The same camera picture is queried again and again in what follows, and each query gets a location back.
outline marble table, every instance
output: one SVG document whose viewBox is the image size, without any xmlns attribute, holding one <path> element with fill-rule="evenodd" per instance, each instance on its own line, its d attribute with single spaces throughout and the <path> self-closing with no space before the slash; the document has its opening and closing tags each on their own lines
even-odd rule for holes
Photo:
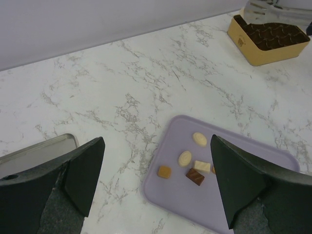
<svg viewBox="0 0 312 234">
<path fill-rule="evenodd" d="M 64 133 L 106 150 L 82 234 L 209 234 L 144 200 L 140 186 L 169 120 L 190 115 L 279 149 L 312 175 L 312 44 L 248 64 L 234 14 L 0 72 L 0 155 Z"/>
</svg>

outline tray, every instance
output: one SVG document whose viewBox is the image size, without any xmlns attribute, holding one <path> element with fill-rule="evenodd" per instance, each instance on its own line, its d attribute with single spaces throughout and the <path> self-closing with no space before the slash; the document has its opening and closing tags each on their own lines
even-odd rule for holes
<svg viewBox="0 0 312 234">
<path fill-rule="evenodd" d="M 200 147 L 193 141 L 192 135 L 195 132 L 205 135 L 207 147 Z M 300 171 L 297 160 L 286 151 L 192 117 L 176 116 L 171 120 L 154 155 L 142 191 L 145 198 L 154 205 L 216 233 L 233 234 L 234 232 L 228 229 L 216 176 L 213 173 L 203 173 L 205 180 L 201 186 L 197 186 L 185 176 L 193 166 L 194 160 L 213 163 L 210 151 L 210 140 L 213 134 L 267 161 L 296 172 Z M 192 161 L 187 167 L 182 168 L 177 160 L 186 150 L 192 153 Z M 171 167 L 172 174 L 169 179 L 158 177 L 157 172 L 161 165 Z"/>
<path fill-rule="evenodd" d="M 0 157 L 0 179 L 36 167 L 78 148 L 74 135 L 63 134 Z"/>
</svg>

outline candy piece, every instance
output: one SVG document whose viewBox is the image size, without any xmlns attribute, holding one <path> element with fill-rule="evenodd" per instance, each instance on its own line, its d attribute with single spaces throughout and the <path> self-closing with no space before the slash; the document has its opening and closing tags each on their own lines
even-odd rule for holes
<svg viewBox="0 0 312 234">
<path fill-rule="evenodd" d="M 197 145 L 201 147 L 206 147 L 207 145 L 207 139 L 202 133 L 194 133 L 193 140 Z"/>
<path fill-rule="evenodd" d="M 210 172 L 210 163 L 208 162 L 201 162 L 201 161 L 195 161 L 194 167 L 195 170 L 199 172 Z"/>
<path fill-rule="evenodd" d="M 166 166 L 160 166 L 158 176 L 161 178 L 169 179 L 171 176 L 171 168 Z"/>
<path fill-rule="evenodd" d="M 177 161 L 180 167 L 186 167 L 189 165 L 192 159 L 192 154 L 190 151 L 184 151 L 180 157 L 179 160 Z"/>
<path fill-rule="evenodd" d="M 198 173 L 194 168 L 191 168 L 189 172 L 186 174 L 186 177 L 193 181 L 195 184 L 200 186 L 200 184 L 204 181 L 205 177 Z"/>
</svg>

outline wall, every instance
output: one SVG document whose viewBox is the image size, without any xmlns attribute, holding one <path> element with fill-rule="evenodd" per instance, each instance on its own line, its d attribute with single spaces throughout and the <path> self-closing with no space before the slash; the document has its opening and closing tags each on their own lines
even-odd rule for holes
<svg viewBox="0 0 312 234">
<path fill-rule="evenodd" d="M 1 0 L 0 70 L 237 10 L 246 0 Z"/>
</svg>

